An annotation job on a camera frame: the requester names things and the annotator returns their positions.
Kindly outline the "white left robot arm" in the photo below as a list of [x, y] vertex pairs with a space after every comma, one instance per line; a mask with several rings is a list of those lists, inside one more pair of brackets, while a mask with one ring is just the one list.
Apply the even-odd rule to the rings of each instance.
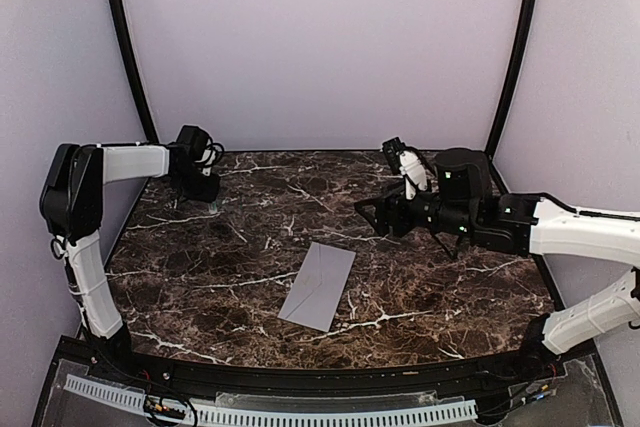
[[39, 209], [53, 236], [52, 253], [65, 262], [70, 293], [79, 306], [83, 326], [93, 336], [109, 341], [126, 331], [100, 250], [104, 186], [167, 177], [180, 199], [213, 204], [220, 190], [220, 176], [213, 167], [224, 153], [222, 144], [192, 125], [183, 126], [169, 144], [58, 146]]

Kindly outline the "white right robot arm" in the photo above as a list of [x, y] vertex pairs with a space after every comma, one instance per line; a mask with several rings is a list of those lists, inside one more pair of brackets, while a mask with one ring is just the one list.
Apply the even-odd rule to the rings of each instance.
[[452, 148], [427, 161], [394, 138], [382, 152], [398, 182], [354, 205], [381, 237], [423, 228], [431, 236], [454, 235], [492, 252], [627, 266], [603, 290], [529, 323], [520, 351], [510, 360], [517, 379], [534, 379], [549, 358], [587, 340], [623, 325], [639, 326], [638, 213], [571, 206], [549, 193], [497, 195], [489, 158], [478, 150]]

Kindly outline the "grey paper envelope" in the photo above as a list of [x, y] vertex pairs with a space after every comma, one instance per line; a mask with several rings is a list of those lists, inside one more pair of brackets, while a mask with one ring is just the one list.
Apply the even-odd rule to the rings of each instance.
[[327, 333], [355, 257], [353, 251], [313, 242], [278, 318]]

